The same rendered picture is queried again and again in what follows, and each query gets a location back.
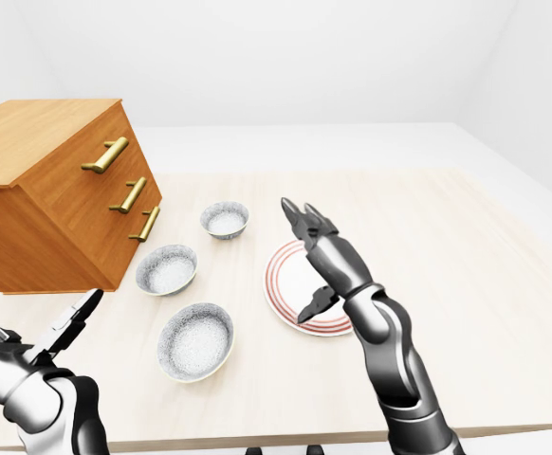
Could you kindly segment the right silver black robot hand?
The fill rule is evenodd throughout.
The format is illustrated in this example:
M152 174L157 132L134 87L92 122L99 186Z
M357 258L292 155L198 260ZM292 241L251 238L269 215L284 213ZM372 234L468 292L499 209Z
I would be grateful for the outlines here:
M366 337L385 336L388 332L385 317L370 301L355 299L375 284L358 252L340 237L333 222L312 205L306 203L304 209L299 209L283 197L281 206L295 237L304 242L306 259L326 282L326 286L315 291L297 322L307 322L343 299L344 311L358 331Z

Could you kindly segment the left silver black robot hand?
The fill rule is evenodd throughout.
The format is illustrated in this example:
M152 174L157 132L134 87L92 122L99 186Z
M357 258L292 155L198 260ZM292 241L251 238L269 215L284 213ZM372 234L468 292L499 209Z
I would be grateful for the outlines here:
M54 366L53 358L67 349L85 327L85 321L97 308L101 289L91 289L50 325L34 345L25 344L14 331L0 327L0 404L28 376Z

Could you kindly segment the white plate with red rings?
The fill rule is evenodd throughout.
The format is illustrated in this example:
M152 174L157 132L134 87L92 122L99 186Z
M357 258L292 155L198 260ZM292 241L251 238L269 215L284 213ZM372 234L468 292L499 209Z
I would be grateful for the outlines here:
M314 292L326 285L306 259L303 241L285 243L272 254L265 267L262 285L272 311L293 329L316 337L337 337L353 331L340 304L308 322L297 323L299 314L311 302Z

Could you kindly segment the small patterned bowl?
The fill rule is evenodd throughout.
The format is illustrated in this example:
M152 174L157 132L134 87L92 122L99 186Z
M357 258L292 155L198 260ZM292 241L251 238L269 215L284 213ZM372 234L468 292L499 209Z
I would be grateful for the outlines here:
M230 240L242 234L248 224L245 205L236 201L216 202L200 215L200 224L213 238Z

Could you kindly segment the large patterned bowl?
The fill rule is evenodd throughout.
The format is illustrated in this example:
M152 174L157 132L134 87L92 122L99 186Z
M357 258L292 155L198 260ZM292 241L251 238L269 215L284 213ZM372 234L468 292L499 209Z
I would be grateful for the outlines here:
M180 309L163 327L157 361L172 379L192 383L216 373L230 356L233 343L233 322L226 310L214 303L194 303Z

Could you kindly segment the medium patterned bowl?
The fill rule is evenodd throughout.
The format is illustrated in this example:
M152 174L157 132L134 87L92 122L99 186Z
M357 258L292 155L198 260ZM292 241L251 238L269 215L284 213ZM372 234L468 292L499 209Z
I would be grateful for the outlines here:
M149 253L136 271L138 288L152 296L176 295L193 281L198 266L196 253L184 245L166 245Z

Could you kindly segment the small wooden drawer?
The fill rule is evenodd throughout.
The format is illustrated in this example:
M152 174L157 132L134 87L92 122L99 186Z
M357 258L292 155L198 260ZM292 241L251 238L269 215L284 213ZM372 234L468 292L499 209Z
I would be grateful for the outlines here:
M110 205L120 204L131 190L125 183L146 177L147 183L134 206L128 213L110 210ZM106 197L101 200L98 212L91 218L89 245L92 259L104 276L100 287L116 290L135 255L137 240L128 238L129 234L140 233L147 217L142 213L159 206L162 199L153 173L148 169L139 169L116 178L109 187Z

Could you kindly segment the medium wooden drawer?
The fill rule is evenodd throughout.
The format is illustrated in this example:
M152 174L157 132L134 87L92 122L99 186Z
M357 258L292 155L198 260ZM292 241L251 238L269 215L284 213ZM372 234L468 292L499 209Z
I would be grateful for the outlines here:
M101 142L59 180L52 207L96 263L116 255L128 262L161 201L156 180L129 133Z

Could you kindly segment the large wooden drawer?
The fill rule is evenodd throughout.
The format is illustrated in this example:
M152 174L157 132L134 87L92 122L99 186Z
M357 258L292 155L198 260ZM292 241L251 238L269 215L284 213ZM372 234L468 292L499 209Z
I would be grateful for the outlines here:
M129 144L104 173L81 169L107 150L105 141L119 137ZM116 178L139 169L145 167L138 144L118 101L26 173L21 184L59 226L80 234L90 230L91 218Z

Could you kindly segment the wooden cabinet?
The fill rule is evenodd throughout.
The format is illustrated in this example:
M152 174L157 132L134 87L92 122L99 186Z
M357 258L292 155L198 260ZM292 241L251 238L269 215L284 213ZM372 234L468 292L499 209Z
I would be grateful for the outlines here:
M95 261L69 229L40 208L21 180L118 101L9 100L0 104L0 292L103 289L104 276Z

